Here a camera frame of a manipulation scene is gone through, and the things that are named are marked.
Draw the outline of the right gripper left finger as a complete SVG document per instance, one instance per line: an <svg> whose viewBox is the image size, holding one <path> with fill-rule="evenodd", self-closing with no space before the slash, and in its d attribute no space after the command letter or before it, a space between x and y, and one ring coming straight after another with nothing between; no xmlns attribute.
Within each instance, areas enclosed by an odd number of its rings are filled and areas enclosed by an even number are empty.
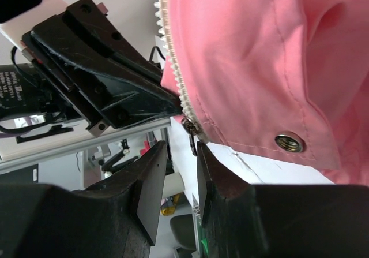
<svg viewBox="0 0 369 258"><path fill-rule="evenodd" d="M85 190L1 185L2 257L148 257L156 242L167 146Z"/></svg>

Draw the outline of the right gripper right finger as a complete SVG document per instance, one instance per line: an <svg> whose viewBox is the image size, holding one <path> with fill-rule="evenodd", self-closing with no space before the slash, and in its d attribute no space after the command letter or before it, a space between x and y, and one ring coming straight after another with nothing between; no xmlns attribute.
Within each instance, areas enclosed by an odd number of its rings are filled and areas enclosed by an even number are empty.
<svg viewBox="0 0 369 258"><path fill-rule="evenodd" d="M209 257L367 257L368 187L249 184L197 145Z"/></svg>

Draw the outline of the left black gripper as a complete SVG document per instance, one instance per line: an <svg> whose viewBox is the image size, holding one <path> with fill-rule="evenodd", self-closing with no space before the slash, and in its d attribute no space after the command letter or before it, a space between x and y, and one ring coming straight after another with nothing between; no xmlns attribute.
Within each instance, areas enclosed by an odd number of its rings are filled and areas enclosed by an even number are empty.
<svg viewBox="0 0 369 258"><path fill-rule="evenodd" d="M69 5L65 27L34 28L21 38L29 63L1 66L1 122L44 117L23 127L1 125L2 137L20 137L52 124L81 119L94 137L179 115L179 99L162 88L161 70L147 61L92 0Z"/></svg>

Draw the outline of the pink hooded zip jacket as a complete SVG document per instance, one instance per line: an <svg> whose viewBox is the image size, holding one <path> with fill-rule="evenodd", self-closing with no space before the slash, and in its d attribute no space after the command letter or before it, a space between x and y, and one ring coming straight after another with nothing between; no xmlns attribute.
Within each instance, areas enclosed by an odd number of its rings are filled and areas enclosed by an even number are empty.
<svg viewBox="0 0 369 258"><path fill-rule="evenodd" d="M156 0L164 88L204 142L368 184L368 0Z"/></svg>

